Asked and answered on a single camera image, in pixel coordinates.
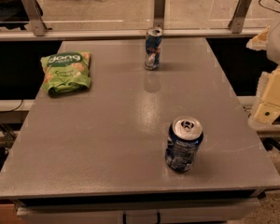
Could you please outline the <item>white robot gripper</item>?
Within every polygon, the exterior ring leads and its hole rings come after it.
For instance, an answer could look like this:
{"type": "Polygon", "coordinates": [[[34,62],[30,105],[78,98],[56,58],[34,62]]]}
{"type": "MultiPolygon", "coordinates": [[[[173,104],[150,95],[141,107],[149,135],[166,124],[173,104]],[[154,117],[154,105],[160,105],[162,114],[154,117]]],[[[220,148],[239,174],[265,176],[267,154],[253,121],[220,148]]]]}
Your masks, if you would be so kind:
{"type": "MultiPolygon", "coordinates": [[[[251,38],[246,47],[256,51],[266,50],[268,59],[280,64],[280,14],[271,27],[266,27],[251,38]]],[[[257,97],[253,118],[264,124],[272,124],[280,116],[280,65],[271,73],[261,73],[257,97]]]]}

